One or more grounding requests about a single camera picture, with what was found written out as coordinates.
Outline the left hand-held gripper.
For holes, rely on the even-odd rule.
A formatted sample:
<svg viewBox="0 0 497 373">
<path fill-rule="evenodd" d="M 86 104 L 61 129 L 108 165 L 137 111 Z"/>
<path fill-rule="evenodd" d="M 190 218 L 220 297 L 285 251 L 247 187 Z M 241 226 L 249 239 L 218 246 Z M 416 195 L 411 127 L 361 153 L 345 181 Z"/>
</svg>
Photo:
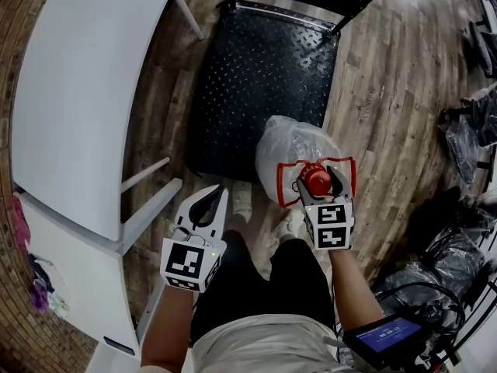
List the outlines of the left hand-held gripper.
<svg viewBox="0 0 497 373">
<path fill-rule="evenodd" d="M 198 190 L 179 205 L 171 235 L 162 243 L 159 273 L 166 285 L 196 293 L 206 291 L 227 249 L 221 236 L 228 196 L 228 189 L 218 184 Z M 202 235 L 188 228 L 201 228 Z"/>
</svg>

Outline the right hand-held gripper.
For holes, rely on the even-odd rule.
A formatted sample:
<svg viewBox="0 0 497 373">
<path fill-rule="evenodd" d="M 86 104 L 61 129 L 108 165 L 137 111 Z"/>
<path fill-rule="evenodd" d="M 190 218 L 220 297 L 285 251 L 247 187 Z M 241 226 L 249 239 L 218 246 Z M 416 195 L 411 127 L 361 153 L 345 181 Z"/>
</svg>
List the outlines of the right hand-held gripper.
<svg viewBox="0 0 497 373">
<path fill-rule="evenodd" d="M 296 180 L 301 202 L 304 206 L 304 222 L 316 250 L 341 250 L 351 247 L 350 239 L 355 225 L 353 191 L 348 179 L 335 167 L 328 166 L 331 178 L 331 195 L 345 201 L 316 204 L 305 181 Z"/>
</svg>

